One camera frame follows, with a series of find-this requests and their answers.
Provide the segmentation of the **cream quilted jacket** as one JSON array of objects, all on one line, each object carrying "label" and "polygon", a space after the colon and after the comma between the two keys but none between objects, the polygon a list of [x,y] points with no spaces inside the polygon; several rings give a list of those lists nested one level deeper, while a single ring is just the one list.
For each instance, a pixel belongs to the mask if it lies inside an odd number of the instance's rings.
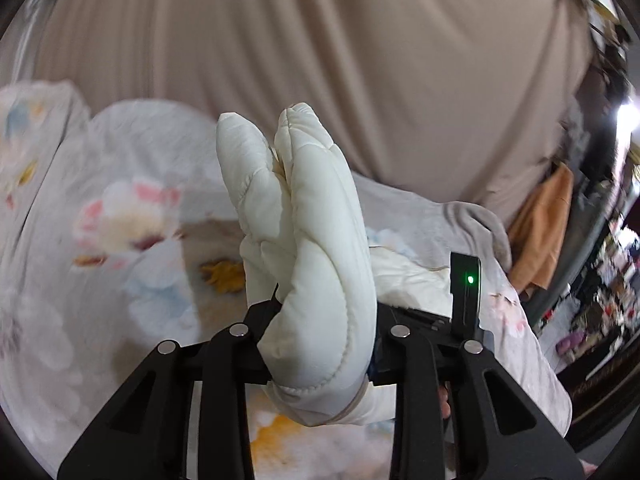
[{"label": "cream quilted jacket", "polygon": [[450,315],[449,269],[369,244],[352,172],[309,105],[284,110],[273,140],[224,113],[216,150],[244,234],[247,300],[281,306],[258,342],[266,395],[308,427],[392,419],[395,388],[367,375],[376,309]]}]

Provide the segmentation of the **orange hanging garment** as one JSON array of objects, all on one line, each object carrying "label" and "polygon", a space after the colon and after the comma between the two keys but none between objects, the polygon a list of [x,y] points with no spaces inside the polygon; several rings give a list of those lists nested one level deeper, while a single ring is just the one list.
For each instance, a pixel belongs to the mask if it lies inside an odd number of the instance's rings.
[{"label": "orange hanging garment", "polygon": [[563,246],[574,174],[564,162],[538,184],[508,231],[512,266],[508,278],[521,297],[547,289]]}]

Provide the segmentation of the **grey floral bed blanket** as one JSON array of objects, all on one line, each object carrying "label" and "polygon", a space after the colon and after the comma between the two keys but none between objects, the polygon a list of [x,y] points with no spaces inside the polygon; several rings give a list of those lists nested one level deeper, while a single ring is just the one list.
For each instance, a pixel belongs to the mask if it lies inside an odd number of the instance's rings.
[{"label": "grey floral bed blanket", "polygon": [[[504,271],[506,231],[487,209],[438,204],[356,177],[378,290],[448,306],[449,256],[480,258],[480,322],[496,357],[566,434],[572,402]],[[92,114],[67,82],[1,91],[1,405],[49,474],[164,340],[194,344],[246,311],[243,234],[215,124],[167,101]]]}]

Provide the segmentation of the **beige curtain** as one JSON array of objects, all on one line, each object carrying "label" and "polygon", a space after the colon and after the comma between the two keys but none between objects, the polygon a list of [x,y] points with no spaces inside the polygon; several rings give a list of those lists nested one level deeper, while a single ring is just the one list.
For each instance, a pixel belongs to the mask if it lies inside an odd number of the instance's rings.
[{"label": "beige curtain", "polygon": [[309,104],[353,170],[510,221],[593,56],[577,0],[58,0],[36,76],[243,115]]}]

